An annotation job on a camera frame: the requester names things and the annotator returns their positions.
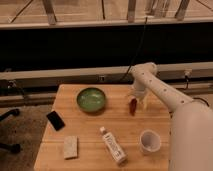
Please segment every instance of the paper cup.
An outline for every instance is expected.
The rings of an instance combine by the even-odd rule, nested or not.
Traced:
[[[144,155],[157,152],[161,147],[160,136],[152,130],[143,131],[139,143]]]

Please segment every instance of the bottle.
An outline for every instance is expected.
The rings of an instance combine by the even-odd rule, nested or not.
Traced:
[[[126,160],[127,156],[120,147],[120,145],[116,142],[115,137],[111,132],[107,132],[107,130],[104,127],[100,128],[100,132],[103,135],[103,141],[105,142],[106,146],[108,147],[112,157],[116,161],[116,163],[119,165],[123,161]]]

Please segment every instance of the smartphone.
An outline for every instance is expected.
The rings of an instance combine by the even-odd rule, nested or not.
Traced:
[[[53,125],[56,131],[60,130],[65,126],[63,120],[58,115],[56,111],[52,111],[51,113],[47,114],[47,118],[50,121],[50,123]]]

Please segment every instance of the cable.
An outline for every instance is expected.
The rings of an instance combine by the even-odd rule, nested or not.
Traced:
[[[102,13],[103,13],[103,19],[105,20],[106,19],[106,16],[105,16],[105,5],[104,5],[104,0],[101,1],[101,6],[102,6]]]
[[[18,11],[18,13],[14,16],[13,19],[11,19],[10,23],[13,23],[17,18],[18,16],[33,2],[34,0],[30,0],[26,5],[24,5],[24,7]]]
[[[205,99],[203,99],[201,97],[194,97],[193,99],[195,99],[195,100],[201,100],[201,101],[203,101],[206,104],[206,106],[209,107],[209,103]]]
[[[126,76],[129,74],[130,69],[132,68],[133,64],[135,63],[135,60],[137,59],[137,57],[138,57],[138,55],[140,53],[142,45],[144,44],[144,37],[145,37],[145,32],[146,32],[147,20],[148,20],[148,17],[146,17],[146,19],[145,19],[143,32],[142,32],[142,35],[141,35],[141,38],[140,38],[140,42],[139,42],[138,48],[136,50],[135,56],[132,58],[126,73],[118,80],[118,83],[122,82],[126,78]]]
[[[189,89],[189,77],[187,75],[185,75],[185,80],[186,80],[186,88],[185,90]]]
[[[196,0],[196,1],[213,12],[213,9],[210,6],[208,6],[207,4],[201,2],[200,0]]]

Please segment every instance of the green bowl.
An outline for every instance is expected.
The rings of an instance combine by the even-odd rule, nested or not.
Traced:
[[[104,108],[106,96],[104,92],[95,87],[83,89],[77,96],[77,103],[84,112],[97,112]]]

